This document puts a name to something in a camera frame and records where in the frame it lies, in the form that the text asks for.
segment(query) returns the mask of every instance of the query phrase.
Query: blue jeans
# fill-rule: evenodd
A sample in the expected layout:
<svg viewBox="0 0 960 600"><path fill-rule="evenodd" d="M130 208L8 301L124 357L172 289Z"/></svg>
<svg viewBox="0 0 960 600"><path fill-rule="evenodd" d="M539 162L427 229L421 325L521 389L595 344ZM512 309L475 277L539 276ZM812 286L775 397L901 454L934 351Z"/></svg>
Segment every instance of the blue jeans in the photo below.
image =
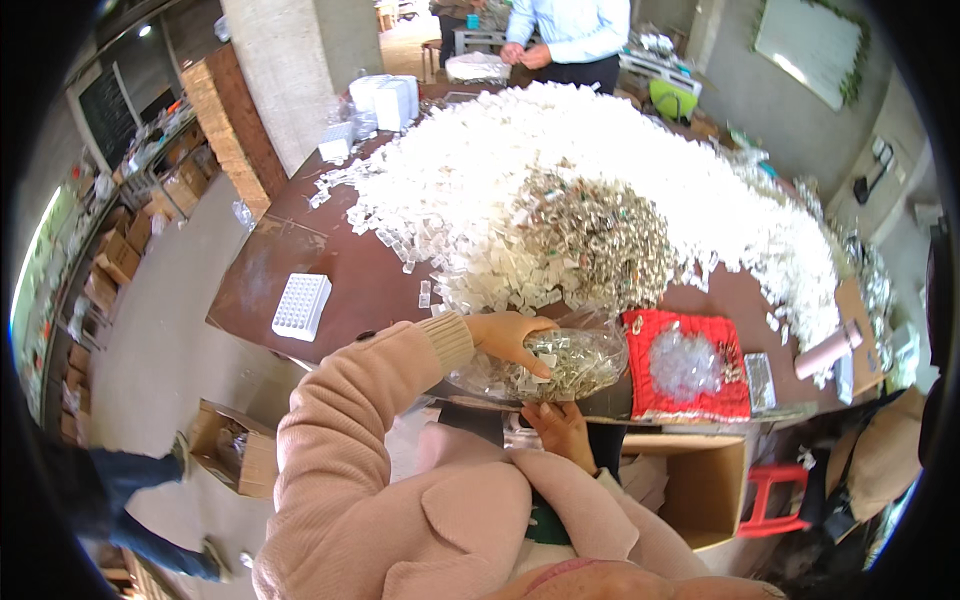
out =
<svg viewBox="0 0 960 600"><path fill-rule="evenodd" d="M113 545L128 548L154 564L172 571L219 581L220 568L205 554L181 548L140 524L127 512L127 502L137 490L181 480L180 463L173 454L154 458L142 454L90 450L110 506L110 537Z"/></svg>

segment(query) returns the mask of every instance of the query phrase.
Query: shoe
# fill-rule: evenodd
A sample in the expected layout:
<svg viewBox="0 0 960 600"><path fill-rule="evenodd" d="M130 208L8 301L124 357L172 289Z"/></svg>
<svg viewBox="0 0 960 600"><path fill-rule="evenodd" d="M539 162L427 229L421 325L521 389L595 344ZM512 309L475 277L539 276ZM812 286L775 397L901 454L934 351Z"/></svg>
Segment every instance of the shoe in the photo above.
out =
<svg viewBox="0 0 960 600"><path fill-rule="evenodd" d="M170 453L180 464L180 480L185 481L190 476L190 446L182 432L178 431L174 436L174 445L170 448Z"/></svg>
<svg viewBox="0 0 960 600"><path fill-rule="evenodd" d="M223 558L220 557L220 552L218 552L216 546L213 545L213 540L210 539L210 536L204 538L204 555L217 565L217 569L220 571L220 583L228 584L233 581L233 574L230 572L227 564L224 563Z"/></svg>

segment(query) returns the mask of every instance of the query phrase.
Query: red quilted mat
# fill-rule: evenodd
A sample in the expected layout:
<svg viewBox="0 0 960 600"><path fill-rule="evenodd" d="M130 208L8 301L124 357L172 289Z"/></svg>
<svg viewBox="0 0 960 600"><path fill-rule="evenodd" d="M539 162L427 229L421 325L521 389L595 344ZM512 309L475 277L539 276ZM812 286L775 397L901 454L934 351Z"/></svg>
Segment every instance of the red quilted mat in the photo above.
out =
<svg viewBox="0 0 960 600"><path fill-rule="evenodd" d="M635 325L640 318L642 322ZM630 371L634 376L634 409L631 419L708 419L723 422L738 422L750 418L750 392L744 377L724 383L714 395L699 394L689 402L678 403L669 396L654 390L650 374L650 346L674 322L680 322L683 334L703 333L708 340L718 345L722 342L732 346L730 354L735 367L743 371L743 351L736 337L733 321L723 317L680 315L664 310L641 309L623 314L630 346Z"/></svg>

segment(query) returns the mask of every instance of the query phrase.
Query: brown table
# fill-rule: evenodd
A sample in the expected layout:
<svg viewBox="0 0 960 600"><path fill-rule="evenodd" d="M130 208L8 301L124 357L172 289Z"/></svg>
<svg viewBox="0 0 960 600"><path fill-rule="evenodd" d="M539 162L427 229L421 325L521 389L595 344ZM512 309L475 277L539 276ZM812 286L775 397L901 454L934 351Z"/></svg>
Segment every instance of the brown table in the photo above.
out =
<svg viewBox="0 0 960 600"><path fill-rule="evenodd" d="M448 91L478 91L475 85L422 85L424 97L443 97ZM366 142L361 157L392 138L382 133ZM314 152L290 179L257 224L240 253L224 274L206 321L239 338L282 355L317 364L325 356L351 343L366 330L379 330L398 321L419 321L430 316L417 308L420 281L434 270L420 263L411 275L401 271L394 252L373 232L356 235L347 223L346 210L357 199L356 191L340 185L317 209L307 199L316 193L314 181L322 172L338 168ZM333 290L326 303L314 342L280 337L271 321L287 277L291 273L322 273ZM818 412L843 408L832 383L817 390L809 380L793 374L797 341L780 345L780 335L767 326L772 310L760 294L759 284L748 273L727 273L721 265L710 277L709 294L694 287L671 284L660 308L681 313L720 315L736 325L745 352L767 352L780 407L816 402ZM559 317L563 304L544 307L540 313ZM462 394L453 386L435 388L438 396ZM632 406L631 379L627 373L616 385L579 403L584 413L628 419Z"/></svg>

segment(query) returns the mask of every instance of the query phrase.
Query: styrofoam tray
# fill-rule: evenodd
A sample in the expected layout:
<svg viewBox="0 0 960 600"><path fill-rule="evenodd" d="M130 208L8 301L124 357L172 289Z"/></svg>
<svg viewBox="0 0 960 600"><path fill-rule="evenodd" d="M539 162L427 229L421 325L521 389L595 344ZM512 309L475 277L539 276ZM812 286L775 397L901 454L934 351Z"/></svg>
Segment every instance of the styrofoam tray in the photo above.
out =
<svg viewBox="0 0 960 600"><path fill-rule="evenodd" d="M331 289L326 275L290 274L274 314L274 333L285 338L313 342Z"/></svg>

